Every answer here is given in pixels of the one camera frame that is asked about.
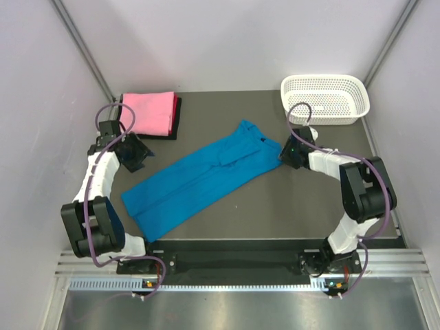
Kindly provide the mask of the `blue t shirt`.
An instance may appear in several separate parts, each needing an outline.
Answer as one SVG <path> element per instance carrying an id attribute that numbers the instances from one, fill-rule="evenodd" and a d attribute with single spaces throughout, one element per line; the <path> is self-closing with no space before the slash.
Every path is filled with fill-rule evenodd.
<path id="1" fill-rule="evenodd" d="M 278 168 L 282 146 L 242 120 L 230 135 L 187 155 L 122 193 L 144 237 L 154 242 L 254 178 Z"/>

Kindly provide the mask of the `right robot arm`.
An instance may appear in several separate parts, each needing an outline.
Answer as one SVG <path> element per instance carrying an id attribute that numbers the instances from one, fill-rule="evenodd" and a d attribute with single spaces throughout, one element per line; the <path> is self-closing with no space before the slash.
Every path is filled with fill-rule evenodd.
<path id="1" fill-rule="evenodd" d="M 320 273 L 343 267 L 381 218 L 389 220 L 397 197 L 380 157 L 366 159 L 315 145 L 317 131 L 309 126 L 293 129 L 278 158 L 292 168 L 306 168 L 340 182 L 344 214 L 319 249 Z"/>

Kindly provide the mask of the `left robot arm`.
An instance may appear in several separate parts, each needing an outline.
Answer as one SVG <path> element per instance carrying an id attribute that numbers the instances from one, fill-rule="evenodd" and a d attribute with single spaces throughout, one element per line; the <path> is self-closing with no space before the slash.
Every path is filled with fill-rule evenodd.
<path id="1" fill-rule="evenodd" d="M 132 259 L 140 272 L 155 267 L 154 253 L 146 250 L 139 236 L 125 232 L 110 201 L 114 177 L 121 166 L 129 172 L 144 168 L 144 160 L 153 155 L 134 133 L 126 133 L 117 120 L 99 122 L 98 137 L 87 151 L 88 167 L 80 190 L 71 203 L 63 205 L 60 215 L 73 253 L 78 258 Z"/>

